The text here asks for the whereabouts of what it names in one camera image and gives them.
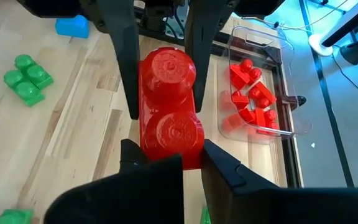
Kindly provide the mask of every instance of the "red small block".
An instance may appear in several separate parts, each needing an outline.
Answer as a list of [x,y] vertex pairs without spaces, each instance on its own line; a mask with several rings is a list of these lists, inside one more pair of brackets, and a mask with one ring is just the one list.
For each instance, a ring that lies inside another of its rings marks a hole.
[[225,118],[222,123],[223,131],[231,132],[237,128],[241,128],[244,125],[244,121],[239,114],[232,114]]
[[248,95],[251,99],[257,99],[260,96],[260,90],[258,90],[258,88],[254,86],[249,90]]
[[239,65],[230,65],[230,81],[238,90],[250,83],[249,74],[244,72]]
[[275,110],[268,110],[265,111],[265,119],[267,121],[273,121],[277,118],[277,113]]
[[242,110],[239,110],[239,114],[244,121],[251,123],[255,119],[255,112],[248,110],[247,108],[244,108]]
[[253,66],[253,63],[249,59],[244,59],[240,64],[240,67],[243,69],[243,71],[248,72],[248,73],[251,71],[252,66]]
[[[276,130],[279,130],[280,128],[278,127],[278,124],[275,123],[275,122],[270,122],[268,125],[267,125],[268,128],[272,128],[272,129],[276,129]],[[273,133],[273,132],[270,132],[270,131],[266,131],[265,132],[266,134],[269,134],[269,135],[276,135],[276,133]]]
[[232,96],[242,96],[242,93],[240,90],[235,91]]
[[259,107],[259,108],[266,108],[270,105],[270,102],[268,99],[266,98],[261,98],[261,99],[258,99],[256,101],[256,105]]
[[277,129],[277,130],[280,129],[276,122],[270,122],[270,124],[267,127],[272,128],[272,129]]
[[253,82],[256,82],[262,76],[262,71],[259,68],[253,68],[249,72],[249,75],[250,75],[251,79],[253,80]]
[[277,100],[272,92],[261,82],[256,83],[256,85],[249,90],[249,97],[255,100],[258,99],[256,104],[260,108],[266,108]]
[[232,96],[231,99],[239,110],[245,108],[249,104],[248,97],[246,96]]
[[261,108],[255,109],[256,125],[260,127],[266,127],[264,110]]
[[224,90],[219,96],[219,109],[220,110],[231,110],[234,109],[233,102],[231,101],[230,92]]

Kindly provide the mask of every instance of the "floor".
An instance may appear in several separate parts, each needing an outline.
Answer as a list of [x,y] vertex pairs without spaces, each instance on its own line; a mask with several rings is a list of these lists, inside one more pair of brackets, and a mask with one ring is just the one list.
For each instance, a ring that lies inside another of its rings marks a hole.
[[[332,10],[316,2],[320,1],[287,0],[265,19],[301,27],[305,21],[312,23]],[[349,0],[340,9],[348,10],[357,2]],[[329,2],[334,7],[340,3],[342,0]],[[310,29],[320,33],[341,16],[340,11],[334,11]],[[296,93],[307,98],[306,104],[296,109],[294,117],[313,123],[308,134],[296,137],[304,186],[358,187],[358,90],[343,77],[331,57],[313,55],[306,32],[286,30],[285,35],[295,49],[292,82]],[[337,44],[351,42],[352,37],[348,34]],[[334,54],[344,73],[358,86],[358,65],[347,66],[336,55],[337,51],[335,48]]]

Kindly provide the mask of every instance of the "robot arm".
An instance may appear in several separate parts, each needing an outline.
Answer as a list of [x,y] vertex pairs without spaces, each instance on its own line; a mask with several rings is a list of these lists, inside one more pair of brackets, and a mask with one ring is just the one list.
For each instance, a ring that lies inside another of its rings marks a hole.
[[[213,224],[358,223],[358,189],[281,189],[208,139],[201,164]],[[181,157],[150,163],[136,143],[122,140],[119,173],[65,192],[44,223],[182,224]]]
[[[139,62],[138,27],[163,35],[160,26],[148,26],[147,20],[163,23],[171,17],[179,5],[187,0],[144,0],[144,17],[136,22],[134,0],[18,0],[28,11],[39,17],[74,17],[84,15],[96,28],[111,36],[124,84],[129,113],[132,119],[139,117],[137,72]],[[215,34],[221,30],[233,11],[240,15],[266,16],[283,0],[191,0],[185,26],[185,52],[196,67],[193,85],[196,112],[201,111],[208,71],[209,56]]]

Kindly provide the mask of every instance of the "large red block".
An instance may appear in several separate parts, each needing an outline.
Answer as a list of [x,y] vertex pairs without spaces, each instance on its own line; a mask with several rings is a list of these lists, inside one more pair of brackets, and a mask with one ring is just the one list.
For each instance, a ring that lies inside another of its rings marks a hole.
[[195,114],[195,77],[191,58],[173,47],[154,50],[140,63],[140,147],[150,160],[179,153],[184,169],[200,168],[204,130]]
[[234,87],[241,90],[246,84],[250,83],[250,81],[249,74],[243,71],[239,65],[230,65],[230,82]]
[[277,100],[272,92],[261,82],[256,83],[256,85],[249,90],[248,96],[255,100],[259,108],[266,108]]

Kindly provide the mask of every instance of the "white cable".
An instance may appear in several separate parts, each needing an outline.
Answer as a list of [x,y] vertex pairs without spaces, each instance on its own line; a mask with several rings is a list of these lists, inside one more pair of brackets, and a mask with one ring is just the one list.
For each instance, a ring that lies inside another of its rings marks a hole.
[[[282,25],[278,25],[282,28],[286,28],[286,29],[295,29],[295,30],[303,30],[303,31],[306,31],[306,32],[309,32],[308,30],[304,30],[302,28],[305,28],[305,27],[308,27],[308,26],[311,26],[319,21],[321,21],[322,19],[324,19],[325,17],[327,17],[328,15],[330,15],[331,13],[333,13],[336,9],[338,9],[339,7],[341,7],[343,4],[345,4],[345,2],[347,2],[348,0],[345,0],[344,2],[342,2],[340,5],[338,5],[335,9],[333,9],[331,12],[327,13],[325,16],[321,17],[320,19],[312,22],[311,24],[309,25],[305,25],[305,26],[302,26],[302,27],[287,27],[287,26],[282,26]],[[267,21],[264,21],[263,19],[259,19],[257,17],[243,17],[243,19],[255,19],[257,21],[260,21],[260,22],[264,22],[264,23],[267,23],[267,24],[271,24],[271,25],[275,25],[274,22],[267,22]]]

